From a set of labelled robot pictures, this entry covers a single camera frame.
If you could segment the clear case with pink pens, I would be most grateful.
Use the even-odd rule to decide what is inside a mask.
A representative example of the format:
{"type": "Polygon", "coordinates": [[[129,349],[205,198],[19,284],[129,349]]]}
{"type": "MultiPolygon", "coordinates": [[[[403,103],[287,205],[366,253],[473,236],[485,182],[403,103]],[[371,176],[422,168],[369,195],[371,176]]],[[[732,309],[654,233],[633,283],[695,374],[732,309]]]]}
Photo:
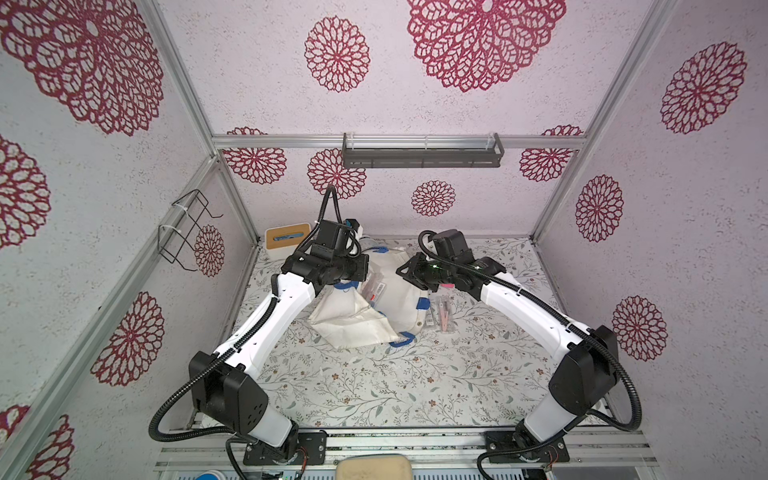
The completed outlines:
{"type": "Polygon", "coordinates": [[[429,293],[430,306],[426,316],[426,330],[448,334],[456,332],[453,294],[453,284],[441,284],[436,292],[429,293]]]}

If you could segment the white canvas cartoon tote bag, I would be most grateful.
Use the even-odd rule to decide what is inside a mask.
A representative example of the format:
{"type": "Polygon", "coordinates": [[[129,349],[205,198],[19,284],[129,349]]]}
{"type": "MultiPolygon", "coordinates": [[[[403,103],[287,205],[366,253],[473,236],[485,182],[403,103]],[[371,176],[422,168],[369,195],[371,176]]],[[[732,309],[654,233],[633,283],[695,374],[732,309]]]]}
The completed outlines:
{"type": "Polygon", "coordinates": [[[368,256],[366,280],[334,285],[320,295],[309,315],[313,330],[337,350],[402,347],[426,324],[431,308],[427,293],[396,273],[410,255],[403,249],[375,247],[368,256]]]}

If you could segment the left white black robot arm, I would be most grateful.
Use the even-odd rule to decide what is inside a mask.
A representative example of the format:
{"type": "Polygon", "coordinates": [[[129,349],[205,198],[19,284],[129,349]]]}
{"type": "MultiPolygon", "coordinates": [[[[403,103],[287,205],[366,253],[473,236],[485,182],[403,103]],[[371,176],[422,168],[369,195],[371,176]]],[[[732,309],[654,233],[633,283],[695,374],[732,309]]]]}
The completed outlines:
{"type": "Polygon", "coordinates": [[[343,219],[339,211],[332,220],[325,217],[327,208],[338,206],[337,190],[329,185],[315,225],[271,277],[267,298],[214,352],[198,352],[190,360],[189,380],[162,403],[149,422],[152,440],[171,443],[226,434],[245,445],[265,448],[281,463],[296,456],[298,425],[270,405],[257,380],[288,327],[324,288],[363,282],[367,277],[369,260],[359,242],[359,222],[343,219]],[[185,395],[216,426],[162,431],[163,418],[185,395]]]}

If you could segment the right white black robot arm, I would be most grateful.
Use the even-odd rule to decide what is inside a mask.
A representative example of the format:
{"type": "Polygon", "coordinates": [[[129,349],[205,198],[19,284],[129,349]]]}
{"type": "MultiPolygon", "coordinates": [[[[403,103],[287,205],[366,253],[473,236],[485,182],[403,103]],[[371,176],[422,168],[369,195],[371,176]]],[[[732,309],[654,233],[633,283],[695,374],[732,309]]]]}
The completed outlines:
{"type": "Polygon", "coordinates": [[[619,360],[618,339],[611,329],[591,328],[559,312],[523,287],[498,261],[475,257],[456,229],[425,230],[417,241],[419,251],[397,268],[399,277],[424,291],[452,285],[498,310],[556,363],[547,395],[514,428],[510,446],[488,449],[480,461],[495,457],[534,461],[589,416],[620,431],[639,430],[641,399],[619,360]],[[617,384],[624,386],[629,397],[631,413],[626,422],[595,408],[617,384]]]}

